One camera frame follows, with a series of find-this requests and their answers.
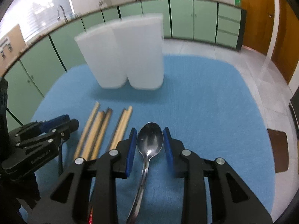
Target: spoon handle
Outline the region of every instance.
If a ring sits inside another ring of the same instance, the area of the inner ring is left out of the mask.
[[[143,196],[143,192],[144,192],[145,181],[147,179],[148,169],[149,169],[149,161],[144,159],[139,188],[138,188],[137,194],[135,196],[134,203],[130,210],[129,216],[126,220],[126,224],[135,224],[135,222],[136,222],[136,219],[137,219],[137,216],[138,216],[138,213],[140,210],[140,205],[141,205],[142,196]]]

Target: metal screw head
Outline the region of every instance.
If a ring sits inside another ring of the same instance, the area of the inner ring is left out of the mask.
[[[188,149],[184,149],[184,150],[182,151],[182,154],[183,154],[184,156],[190,156],[190,155],[191,155],[191,151],[188,150]]]
[[[216,159],[216,162],[219,164],[219,165],[223,165],[225,163],[225,160],[222,158],[222,157],[218,157]]]
[[[118,150],[116,149],[112,149],[110,152],[109,152],[109,155],[110,156],[116,156],[118,154]]]
[[[78,158],[76,158],[76,160],[75,160],[75,163],[76,163],[77,165],[80,165],[80,164],[82,164],[83,162],[84,162],[84,159],[81,158],[81,157],[78,157]]]

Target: faucet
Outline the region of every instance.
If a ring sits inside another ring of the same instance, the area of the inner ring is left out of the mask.
[[[57,20],[58,20],[58,21],[60,20],[60,15],[59,15],[59,7],[61,7],[61,10],[62,10],[62,13],[63,13],[63,16],[64,16],[64,20],[65,20],[65,22],[67,22],[67,21],[68,21],[68,19],[66,18],[66,15],[65,15],[64,9],[63,9],[63,7],[62,7],[61,5],[58,5],[58,7],[57,7],[57,13],[58,13]]]

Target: window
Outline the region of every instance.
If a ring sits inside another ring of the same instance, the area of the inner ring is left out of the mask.
[[[65,14],[72,13],[69,0],[14,0],[0,22],[0,38],[16,24],[20,25],[25,41],[57,22],[57,6]]]

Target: tiled floor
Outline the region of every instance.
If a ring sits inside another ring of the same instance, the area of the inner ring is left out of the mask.
[[[285,210],[299,187],[298,151],[295,126],[288,108],[292,92],[274,63],[246,48],[240,52],[192,41],[164,40],[164,54],[189,54],[223,60],[242,75],[255,99],[265,126],[284,131],[289,145],[289,169],[275,175],[275,200],[272,219]]]

